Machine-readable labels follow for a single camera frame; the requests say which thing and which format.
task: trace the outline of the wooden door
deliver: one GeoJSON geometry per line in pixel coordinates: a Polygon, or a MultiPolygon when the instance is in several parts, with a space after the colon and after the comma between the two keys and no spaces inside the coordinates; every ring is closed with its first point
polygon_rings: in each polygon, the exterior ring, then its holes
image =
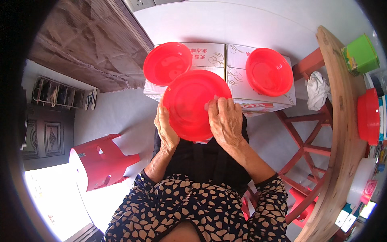
{"type": "Polygon", "coordinates": [[[28,106],[26,144],[22,155],[25,170],[68,162],[74,146],[74,110],[28,106]]]}

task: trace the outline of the black pants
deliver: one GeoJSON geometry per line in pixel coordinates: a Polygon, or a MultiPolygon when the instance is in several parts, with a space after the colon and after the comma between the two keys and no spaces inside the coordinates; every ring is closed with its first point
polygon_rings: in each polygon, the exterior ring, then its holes
{"type": "MultiPolygon", "coordinates": [[[[247,119],[243,115],[242,135],[249,142],[246,127],[247,119]]],[[[160,151],[160,145],[161,139],[156,129],[152,159],[160,151]]],[[[214,137],[207,144],[194,144],[180,139],[164,178],[172,174],[187,175],[200,183],[209,180],[217,185],[224,183],[236,190],[240,196],[243,196],[251,180],[247,171],[220,147],[214,137]]]]}

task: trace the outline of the white cloth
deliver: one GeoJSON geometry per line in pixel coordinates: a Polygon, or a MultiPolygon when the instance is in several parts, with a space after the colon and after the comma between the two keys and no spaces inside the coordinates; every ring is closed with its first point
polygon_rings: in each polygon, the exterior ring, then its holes
{"type": "Polygon", "coordinates": [[[322,78],[318,71],[310,75],[307,84],[308,90],[308,109],[319,111],[325,104],[327,96],[330,94],[328,82],[322,78]]]}

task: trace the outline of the slipper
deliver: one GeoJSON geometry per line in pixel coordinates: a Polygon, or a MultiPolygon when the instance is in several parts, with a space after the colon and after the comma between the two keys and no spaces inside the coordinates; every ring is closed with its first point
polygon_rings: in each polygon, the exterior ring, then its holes
{"type": "Polygon", "coordinates": [[[91,95],[91,110],[94,110],[96,106],[96,99],[97,99],[97,89],[94,89],[91,95]]]}
{"type": "Polygon", "coordinates": [[[97,90],[94,89],[86,97],[85,110],[89,109],[90,106],[91,106],[91,110],[95,109],[96,97],[97,97],[97,90]]]}
{"type": "Polygon", "coordinates": [[[85,110],[89,109],[92,92],[86,97],[85,110]]]}

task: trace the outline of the red plastic basin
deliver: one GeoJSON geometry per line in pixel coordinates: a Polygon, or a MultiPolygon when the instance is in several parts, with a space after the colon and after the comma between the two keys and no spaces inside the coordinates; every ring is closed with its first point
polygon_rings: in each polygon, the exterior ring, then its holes
{"type": "Polygon", "coordinates": [[[357,120],[359,137],[369,145],[379,141],[380,114],[379,102],[375,88],[368,89],[358,98],[357,120]]]}
{"type": "Polygon", "coordinates": [[[226,82],[207,70],[190,70],[178,76],[164,93],[163,106],[170,125],[179,137],[202,141],[213,136],[204,105],[214,96],[231,98],[226,82]]]}
{"type": "Polygon", "coordinates": [[[190,49],[178,42],[168,42],[148,54],[144,62],[144,75],[156,86],[168,86],[180,74],[189,71],[191,65],[190,49]]]}
{"type": "Polygon", "coordinates": [[[258,93],[278,97],[293,85],[293,72],[286,59],[278,52],[255,49],[246,61],[246,75],[250,86],[258,93]]]}

